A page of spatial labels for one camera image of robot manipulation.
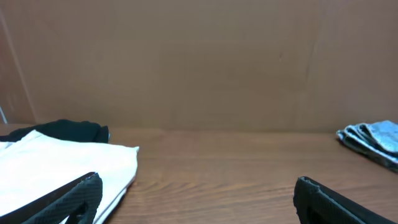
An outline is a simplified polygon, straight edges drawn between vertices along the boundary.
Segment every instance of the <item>wood grain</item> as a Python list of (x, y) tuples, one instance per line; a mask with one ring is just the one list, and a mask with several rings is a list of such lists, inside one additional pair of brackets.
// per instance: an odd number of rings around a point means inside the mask
[(136, 181), (110, 224), (298, 224), (292, 197), (303, 175), (398, 222), (397, 176), (334, 134), (110, 131), (112, 144), (141, 147)]

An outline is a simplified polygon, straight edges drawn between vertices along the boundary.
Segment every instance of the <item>wooden wall panel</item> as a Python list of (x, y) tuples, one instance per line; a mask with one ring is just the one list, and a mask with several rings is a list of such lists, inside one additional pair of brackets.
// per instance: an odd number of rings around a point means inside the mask
[[(8, 123), (35, 123), (34, 114), (19, 74), (18, 61), (0, 11), (0, 107)], [(4, 120), (0, 115), (0, 124)]]
[(38, 122), (332, 131), (398, 118), (398, 1), (0, 3)]

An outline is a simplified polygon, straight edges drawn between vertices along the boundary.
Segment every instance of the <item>white t-shirt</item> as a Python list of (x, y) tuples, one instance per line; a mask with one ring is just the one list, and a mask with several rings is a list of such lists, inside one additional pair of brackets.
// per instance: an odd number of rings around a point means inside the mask
[(32, 131), (20, 141), (0, 142), (0, 216), (87, 174), (103, 181), (94, 223), (115, 208), (137, 170), (138, 147), (71, 142)]

